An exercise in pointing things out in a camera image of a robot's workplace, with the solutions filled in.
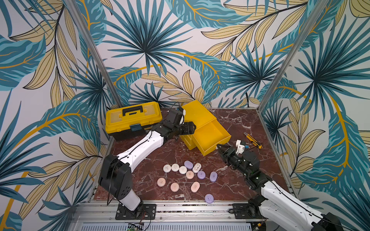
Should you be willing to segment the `yellow top drawer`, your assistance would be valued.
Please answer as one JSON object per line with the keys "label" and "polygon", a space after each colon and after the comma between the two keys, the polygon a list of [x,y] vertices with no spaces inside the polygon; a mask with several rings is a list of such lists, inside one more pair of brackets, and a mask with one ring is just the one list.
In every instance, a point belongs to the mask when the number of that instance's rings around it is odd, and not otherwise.
{"label": "yellow top drawer", "polygon": [[217,119],[196,128],[192,135],[192,140],[203,156],[215,151],[218,144],[226,144],[230,139],[231,135]]}

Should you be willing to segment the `white round earphone case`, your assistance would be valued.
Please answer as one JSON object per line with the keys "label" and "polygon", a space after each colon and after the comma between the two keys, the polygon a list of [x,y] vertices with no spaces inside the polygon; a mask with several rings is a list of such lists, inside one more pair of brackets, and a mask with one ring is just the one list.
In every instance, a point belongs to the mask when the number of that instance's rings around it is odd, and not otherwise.
{"label": "white round earphone case", "polygon": [[171,172],[171,170],[172,170],[171,165],[166,164],[166,165],[164,165],[164,166],[163,166],[163,171],[164,171],[165,173],[169,173],[169,172]]}
{"label": "white round earphone case", "polygon": [[172,170],[173,172],[177,172],[177,171],[179,171],[179,168],[180,168],[180,166],[179,166],[178,164],[172,164],[172,165],[171,165],[171,170]]}
{"label": "white round earphone case", "polygon": [[178,171],[180,174],[185,175],[188,169],[185,166],[181,166]]}

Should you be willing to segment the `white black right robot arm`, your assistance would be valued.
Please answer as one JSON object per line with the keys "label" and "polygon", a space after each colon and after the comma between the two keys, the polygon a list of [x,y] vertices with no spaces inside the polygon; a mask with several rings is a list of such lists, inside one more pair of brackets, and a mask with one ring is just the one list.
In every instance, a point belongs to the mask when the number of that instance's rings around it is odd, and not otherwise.
{"label": "white black right robot arm", "polygon": [[287,231],[342,231],[338,217],[322,214],[292,196],[271,177],[260,170],[260,161],[250,150],[237,153],[237,149],[224,144],[217,145],[218,153],[227,166],[239,171],[257,196],[249,200],[250,215],[259,213]]}

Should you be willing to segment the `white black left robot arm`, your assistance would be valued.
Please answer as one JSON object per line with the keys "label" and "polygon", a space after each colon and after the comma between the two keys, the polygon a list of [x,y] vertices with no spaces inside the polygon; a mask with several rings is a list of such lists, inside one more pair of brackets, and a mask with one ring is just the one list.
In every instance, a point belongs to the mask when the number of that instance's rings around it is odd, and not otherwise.
{"label": "white black left robot arm", "polygon": [[116,198],[129,211],[137,210],[142,200],[133,190],[132,173],[152,152],[162,147],[168,140],[180,135],[195,133],[194,122],[163,120],[138,143],[116,156],[109,154],[102,164],[98,183]]}

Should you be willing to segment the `yellow plastic drawer cabinet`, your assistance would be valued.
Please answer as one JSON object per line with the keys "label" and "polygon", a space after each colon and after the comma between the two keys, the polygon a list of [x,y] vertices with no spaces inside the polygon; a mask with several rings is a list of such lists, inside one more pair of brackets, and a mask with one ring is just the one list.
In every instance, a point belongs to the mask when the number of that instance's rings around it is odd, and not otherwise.
{"label": "yellow plastic drawer cabinet", "polygon": [[[200,129],[216,119],[216,117],[197,100],[183,105],[182,109],[185,112],[184,121],[193,122],[196,125],[196,129]],[[199,141],[196,141],[194,137],[195,134],[196,133],[193,135],[181,135],[180,138],[189,150],[197,147],[204,156],[207,155],[208,153],[206,153],[206,150],[208,150],[208,148],[200,144]]]}

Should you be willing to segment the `purple oval earphone case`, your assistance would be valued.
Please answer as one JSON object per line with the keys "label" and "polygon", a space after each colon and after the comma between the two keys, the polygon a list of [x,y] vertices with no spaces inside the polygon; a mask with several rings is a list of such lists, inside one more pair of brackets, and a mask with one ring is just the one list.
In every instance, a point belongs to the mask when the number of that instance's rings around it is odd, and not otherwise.
{"label": "purple oval earphone case", "polygon": [[218,178],[218,174],[217,174],[217,172],[212,171],[212,172],[210,173],[210,177],[209,177],[210,181],[211,181],[211,182],[216,182],[217,178]]}

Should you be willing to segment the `yellow black utility knife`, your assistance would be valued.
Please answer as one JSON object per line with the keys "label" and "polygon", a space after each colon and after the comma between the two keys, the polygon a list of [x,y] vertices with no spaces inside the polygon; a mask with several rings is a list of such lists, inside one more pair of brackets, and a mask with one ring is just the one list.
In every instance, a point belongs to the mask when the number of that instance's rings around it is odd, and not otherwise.
{"label": "yellow black utility knife", "polygon": [[258,149],[262,149],[263,146],[260,142],[258,142],[252,135],[248,134],[248,133],[244,133],[245,137],[254,145],[254,147],[258,148]]}

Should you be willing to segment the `purple round earphone case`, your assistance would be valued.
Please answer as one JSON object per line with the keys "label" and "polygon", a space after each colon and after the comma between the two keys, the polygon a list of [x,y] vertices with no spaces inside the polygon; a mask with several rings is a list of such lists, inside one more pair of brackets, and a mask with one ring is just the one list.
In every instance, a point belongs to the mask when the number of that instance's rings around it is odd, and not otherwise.
{"label": "purple round earphone case", "polygon": [[192,162],[190,162],[190,161],[186,160],[186,161],[184,162],[184,166],[185,166],[187,169],[193,169],[194,164],[193,164]]}
{"label": "purple round earphone case", "polygon": [[204,171],[199,171],[198,173],[197,173],[197,177],[198,177],[198,179],[200,179],[200,180],[203,180],[203,179],[205,179],[206,178],[206,173],[204,172]]}
{"label": "purple round earphone case", "polygon": [[207,204],[212,204],[214,202],[214,196],[208,193],[205,195],[204,200]]}

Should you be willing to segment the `white oval earphone case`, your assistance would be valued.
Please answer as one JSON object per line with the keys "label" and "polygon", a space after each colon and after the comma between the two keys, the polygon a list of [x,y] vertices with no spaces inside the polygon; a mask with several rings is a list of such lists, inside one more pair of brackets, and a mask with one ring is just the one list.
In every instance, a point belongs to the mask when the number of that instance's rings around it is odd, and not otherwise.
{"label": "white oval earphone case", "polygon": [[193,168],[192,168],[192,171],[197,174],[199,171],[201,171],[201,168],[202,168],[202,165],[200,163],[196,163]]}

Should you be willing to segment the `pink round earphone case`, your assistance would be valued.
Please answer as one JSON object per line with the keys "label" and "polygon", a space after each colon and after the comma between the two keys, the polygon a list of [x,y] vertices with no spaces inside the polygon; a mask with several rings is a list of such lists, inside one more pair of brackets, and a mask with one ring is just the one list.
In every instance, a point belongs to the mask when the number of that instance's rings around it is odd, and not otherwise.
{"label": "pink round earphone case", "polygon": [[194,178],[194,172],[193,172],[193,171],[188,171],[188,172],[186,173],[186,178],[187,178],[188,180],[193,179],[193,178]]}
{"label": "pink round earphone case", "polygon": [[164,186],[166,185],[166,179],[165,179],[165,178],[159,178],[159,179],[157,180],[157,185],[158,185],[159,187],[164,187]]}
{"label": "pink round earphone case", "polygon": [[170,190],[172,191],[172,192],[177,192],[177,191],[179,191],[179,184],[178,183],[172,183],[171,185],[170,185]]}

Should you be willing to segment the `pink oval earphone case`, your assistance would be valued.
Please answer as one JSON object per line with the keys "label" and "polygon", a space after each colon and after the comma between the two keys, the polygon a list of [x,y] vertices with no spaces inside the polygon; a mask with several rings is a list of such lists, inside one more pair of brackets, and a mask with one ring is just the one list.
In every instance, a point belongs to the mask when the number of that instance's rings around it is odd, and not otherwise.
{"label": "pink oval earphone case", "polygon": [[191,186],[191,191],[196,193],[200,189],[200,183],[199,182],[194,182]]}

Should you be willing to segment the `yellow black plastic toolbox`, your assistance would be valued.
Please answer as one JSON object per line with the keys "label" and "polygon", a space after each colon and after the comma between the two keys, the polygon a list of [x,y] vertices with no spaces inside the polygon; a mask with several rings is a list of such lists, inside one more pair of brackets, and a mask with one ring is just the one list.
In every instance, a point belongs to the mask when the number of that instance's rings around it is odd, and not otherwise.
{"label": "yellow black plastic toolbox", "polygon": [[160,105],[149,102],[107,111],[106,133],[116,141],[144,135],[162,121]]}

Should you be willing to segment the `right aluminium frame post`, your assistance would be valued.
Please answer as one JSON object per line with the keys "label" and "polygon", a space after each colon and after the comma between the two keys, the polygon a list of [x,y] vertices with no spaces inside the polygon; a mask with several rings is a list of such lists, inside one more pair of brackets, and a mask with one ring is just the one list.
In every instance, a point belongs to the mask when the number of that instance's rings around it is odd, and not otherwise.
{"label": "right aluminium frame post", "polygon": [[266,93],[264,95],[263,100],[261,101],[260,105],[258,106],[258,108],[257,108],[258,113],[261,113],[266,108],[267,103],[268,103],[268,99],[274,93],[274,90],[277,87],[277,85],[279,84],[280,80],[282,79],[283,74],[286,72],[286,69],[289,67],[292,59],[294,58],[296,53],[301,48],[301,46],[302,46],[303,42],[305,41],[305,39],[307,38],[307,36],[310,34],[310,31],[314,27],[316,21],[320,17],[322,11],[325,9],[328,2],[329,2],[328,0],[319,1],[315,5],[311,15],[307,18],[307,22],[304,24],[304,26],[302,28],[302,31],[298,34],[292,48],[288,52],[286,58],[284,59],[284,62],[282,63],[281,67],[279,68],[279,70],[276,74],[276,77],[271,82],[268,90],[266,91]]}

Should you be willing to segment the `aluminium frame post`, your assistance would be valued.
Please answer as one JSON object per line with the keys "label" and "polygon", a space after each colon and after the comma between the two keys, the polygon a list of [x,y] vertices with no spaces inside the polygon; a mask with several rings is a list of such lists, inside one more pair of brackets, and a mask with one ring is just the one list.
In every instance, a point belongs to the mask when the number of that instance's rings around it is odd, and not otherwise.
{"label": "aluminium frame post", "polygon": [[106,69],[106,66],[103,63],[103,60],[93,41],[90,31],[88,30],[88,26],[84,22],[83,16],[76,4],[76,1],[67,0],[65,1],[65,3],[66,3],[67,8],[70,11],[72,19],[74,20],[78,29],[80,30],[80,33],[82,34],[82,37],[87,45],[87,48],[91,52],[91,56],[94,59],[95,64],[97,65],[100,73],[102,74],[102,77],[104,81],[106,82],[107,87],[110,90],[114,101],[117,103],[118,107],[124,107],[124,105],[122,104],[120,100],[120,97],[118,96],[116,92],[116,89],[114,88],[113,82],[111,81],[110,75]]}
{"label": "aluminium frame post", "polygon": [[261,113],[266,108],[267,103],[268,103],[268,99],[274,93],[274,90],[277,87],[277,85],[279,84],[280,80],[282,79],[283,74],[286,72],[286,69],[289,67],[292,59],[294,58],[296,53],[301,48],[301,46],[302,46],[303,42],[305,41],[305,39],[307,38],[307,36],[310,34],[310,31],[314,27],[316,21],[320,17],[322,11],[325,9],[328,2],[329,2],[328,0],[319,1],[315,5],[311,15],[307,18],[307,22],[304,24],[304,26],[302,28],[302,31],[298,34],[292,48],[288,52],[286,58],[284,59],[284,62],[282,63],[281,67],[279,68],[279,70],[276,74],[276,77],[271,82],[268,90],[266,91],[266,93],[264,95],[263,100],[261,101],[260,105],[258,106],[258,108],[257,108],[258,113]]}

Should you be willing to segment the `left aluminium frame post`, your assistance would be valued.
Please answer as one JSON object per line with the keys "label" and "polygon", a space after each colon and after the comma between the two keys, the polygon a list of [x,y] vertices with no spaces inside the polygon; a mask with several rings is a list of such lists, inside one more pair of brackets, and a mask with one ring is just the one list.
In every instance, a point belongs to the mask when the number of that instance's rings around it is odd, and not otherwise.
{"label": "left aluminium frame post", "polygon": [[120,100],[120,97],[118,96],[116,92],[116,89],[114,88],[113,82],[111,81],[110,75],[106,69],[106,66],[103,63],[103,60],[93,41],[90,31],[88,30],[88,26],[84,22],[83,16],[76,4],[76,1],[67,0],[65,1],[65,3],[66,3],[67,8],[70,11],[72,19],[74,20],[78,29],[80,30],[80,33],[82,34],[82,37],[87,45],[87,48],[91,52],[91,56],[94,59],[95,64],[97,65],[100,73],[102,74],[102,77],[104,81],[106,82],[107,87],[110,90],[114,101],[117,103],[118,107],[124,107],[124,105],[122,104]]}

